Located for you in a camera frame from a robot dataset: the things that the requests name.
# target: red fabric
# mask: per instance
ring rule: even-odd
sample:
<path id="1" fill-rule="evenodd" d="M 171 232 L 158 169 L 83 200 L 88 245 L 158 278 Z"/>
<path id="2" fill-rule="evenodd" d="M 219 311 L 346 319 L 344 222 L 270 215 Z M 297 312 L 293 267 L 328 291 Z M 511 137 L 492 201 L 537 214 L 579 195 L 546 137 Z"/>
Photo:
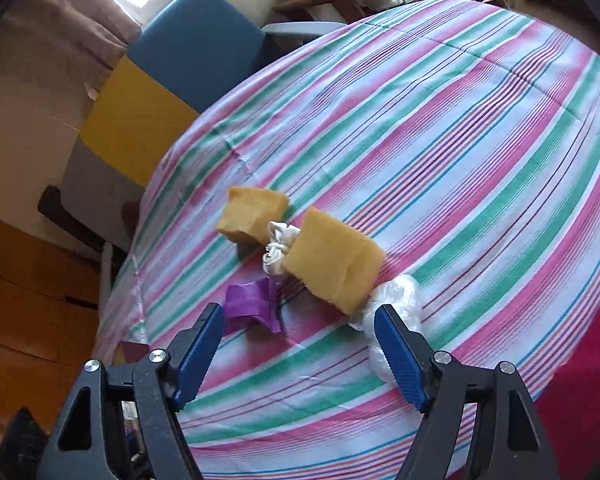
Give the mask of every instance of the red fabric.
<path id="1" fill-rule="evenodd" d="M 562 480 L 584 480 L 600 458 L 600 309 L 571 358 L 555 373 L 536 409 Z M 460 470 L 452 480 L 463 478 Z"/>

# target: blue gripper pad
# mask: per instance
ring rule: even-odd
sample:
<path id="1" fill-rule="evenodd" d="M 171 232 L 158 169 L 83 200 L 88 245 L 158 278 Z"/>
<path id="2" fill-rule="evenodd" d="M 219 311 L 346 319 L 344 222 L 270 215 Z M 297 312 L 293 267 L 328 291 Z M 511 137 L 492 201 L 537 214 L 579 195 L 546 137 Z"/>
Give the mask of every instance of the blue gripper pad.
<path id="1" fill-rule="evenodd" d="M 376 310 L 374 329 L 404 400 L 421 412 L 429 402 L 422 386 L 422 369 L 384 307 Z"/>
<path id="2" fill-rule="evenodd" d="M 216 354 L 224 332 L 222 308 L 219 305 L 207 305 L 190 330 L 198 334 L 178 367 L 178 388 L 171 396 L 178 410 L 196 398 L 211 359 Z"/>

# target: white plastic bag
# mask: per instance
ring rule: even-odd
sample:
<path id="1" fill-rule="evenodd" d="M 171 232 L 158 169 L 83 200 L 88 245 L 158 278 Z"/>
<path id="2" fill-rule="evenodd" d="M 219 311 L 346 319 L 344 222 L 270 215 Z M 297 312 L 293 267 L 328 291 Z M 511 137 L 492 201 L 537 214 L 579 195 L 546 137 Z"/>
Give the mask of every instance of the white plastic bag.
<path id="1" fill-rule="evenodd" d="M 409 330 L 422 332 L 422 306 L 418 298 L 418 283 L 408 274 L 400 274 L 390 282 L 376 286 L 366 305 L 354 315 L 349 325 L 364 332 L 369 341 L 369 362 L 376 375 L 385 383 L 395 384 L 394 375 L 384 357 L 374 330 L 376 310 L 390 304 Z"/>

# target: wooden floor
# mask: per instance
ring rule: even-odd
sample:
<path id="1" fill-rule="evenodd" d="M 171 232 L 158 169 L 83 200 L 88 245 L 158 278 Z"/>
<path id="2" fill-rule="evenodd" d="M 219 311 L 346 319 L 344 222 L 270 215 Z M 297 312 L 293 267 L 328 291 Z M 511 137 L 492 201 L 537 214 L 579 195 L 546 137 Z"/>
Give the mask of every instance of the wooden floor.
<path id="1" fill-rule="evenodd" d="M 549 23 L 564 32 L 571 34 L 576 40 L 587 45 L 591 50 L 600 53 L 600 24 L 577 20 L 558 12 L 551 7 L 531 0 L 515 0 L 514 9 L 522 14 L 528 14 L 545 23 Z"/>
<path id="2" fill-rule="evenodd" d="M 0 439 L 27 406 L 48 430 L 93 348 L 98 271 L 0 221 Z"/>

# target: yellow cushion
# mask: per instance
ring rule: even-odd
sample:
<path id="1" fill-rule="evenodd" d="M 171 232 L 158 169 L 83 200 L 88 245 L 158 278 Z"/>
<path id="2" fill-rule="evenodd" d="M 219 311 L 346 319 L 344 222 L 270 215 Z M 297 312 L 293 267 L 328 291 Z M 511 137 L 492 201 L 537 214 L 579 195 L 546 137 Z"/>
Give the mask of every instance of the yellow cushion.
<path id="1" fill-rule="evenodd" d="M 144 187 L 198 115 L 125 56 L 98 95 L 80 136 L 92 152 Z"/>
<path id="2" fill-rule="evenodd" d="M 350 315 L 366 302 L 383 260 L 371 238 L 310 207 L 282 265 L 314 296 Z"/>
<path id="3" fill-rule="evenodd" d="M 269 243 L 269 222 L 279 222 L 289 198 L 270 189 L 230 187 L 229 200 L 222 210 L 216 230 L 229 241 Z"/>

